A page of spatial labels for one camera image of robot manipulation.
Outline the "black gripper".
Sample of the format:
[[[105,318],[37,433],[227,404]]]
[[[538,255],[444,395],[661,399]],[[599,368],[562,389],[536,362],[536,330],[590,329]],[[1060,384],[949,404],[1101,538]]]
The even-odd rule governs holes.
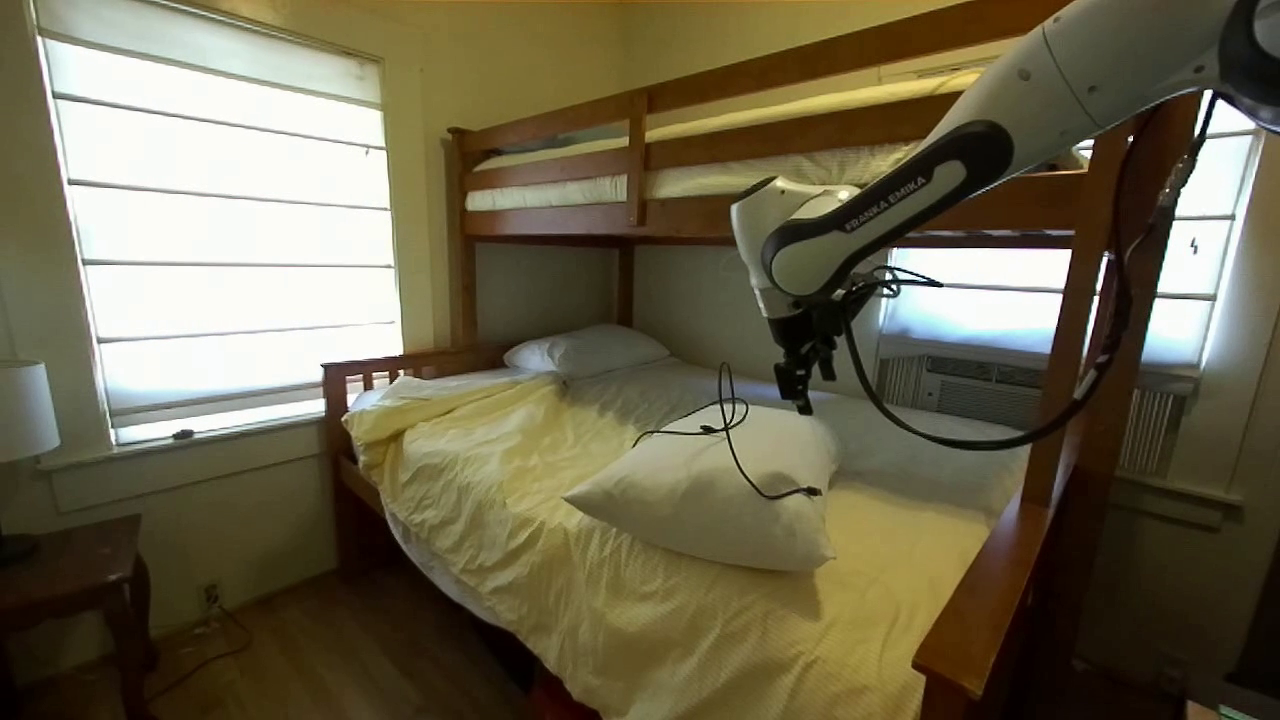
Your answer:
[[[810,381],[835,376],[835,348],[854,343],[854,314],[881,294],[869,276],[853,276],[843,289],[804,301],[791,314],[773,323],[781,362],[773,368],[781,395],[808,415]]]

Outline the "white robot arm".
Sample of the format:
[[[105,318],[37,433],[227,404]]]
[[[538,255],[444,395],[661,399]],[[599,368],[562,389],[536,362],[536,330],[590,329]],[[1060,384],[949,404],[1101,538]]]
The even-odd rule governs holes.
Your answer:
[[[732,200],[732,238],[783,358],[775,389],[808,409],[825,358],[815,308],[873,251],[1119,118],[1215,88],[1280,118],[1280,0],[1071,0],[1004,51],[907,151],[853,197],[769,176]]]

